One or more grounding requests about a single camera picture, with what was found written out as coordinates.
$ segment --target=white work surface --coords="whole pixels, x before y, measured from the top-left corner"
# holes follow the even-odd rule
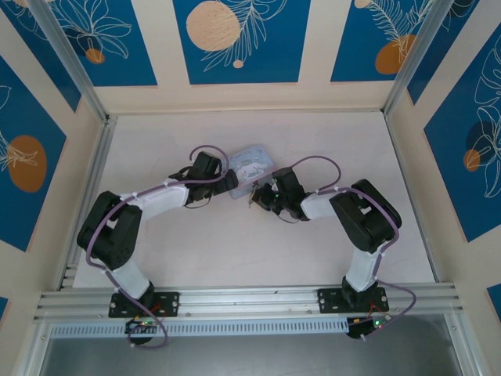
[[[228,154],[262,144],[278,168],[321,154],[341,166],[339,186],[368,179],[395,206],[403,222],[401,239],[388,249],[380,278],[434,281],[380,112],[119,117],[99,192],[131,193],[157,185],[189,165],[194,147],[207,143]],[[334,167],[321,160],[306,161],[294,171],[307,191],[336,176]],[[134,258],[158,287],[318,285],[341,282],[352,248],[337,218],[288,224],[257,205],[249,208],[248,197],[233,200],[224,193],[205,208],[178,208],[142,225]],[[74,287],[106,286],[111,284],[100,271],[87,266],[82,252]]]

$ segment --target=perforated metal strip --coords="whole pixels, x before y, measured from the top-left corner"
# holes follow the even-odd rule
[[[165,322],[172,337],[200,337],[221,335],[314,334],[348,333],[346,318],[296,320],[187,320]],[[97,324],[56,324],[51,338],[122,338],[124,322]],[[161,336],[156,327],[135,337]]]

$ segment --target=white table surface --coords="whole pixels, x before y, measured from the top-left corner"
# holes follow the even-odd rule
[[[379,112],[215,112],[119,117],[99,192],[131,193],[189,165],[191,149],[210,143],[234,154],[265,146],[278,168],[311,154],[336,160],[339,186],[368,179],[398,210],[400,241],[379,276],[388,282],[434,281],[395,152]],[[294,168],[305,190],[333,180],[332,165]],[[247,197],[227,193],[198,210],[179,208],[141,226],[134,258],[155,286],[235,287],[339,284],[352,245],[336,218],[288,224]],[[82,257],[74,287],[111,286]]]

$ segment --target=orange dot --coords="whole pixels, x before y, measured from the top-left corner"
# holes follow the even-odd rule
[[[477,171],[477,168],[480,166],[480,154],[474,149],[469,149],[464,154],[463,163],[468,171]]]
[[[47,173],[47,156],[42,144],[32,136],[17,136],[9,144],[7,156],[10,179],[24,192],[37,192]]]
[[[85,57],[94,64],[102,64],[104,63],[104,55],[98,49],[88,49],[85,52]]]
[[[404,35],[385,45],[377,54],[376,70],[381,74],[396,74],[400,71],[416,35]]]

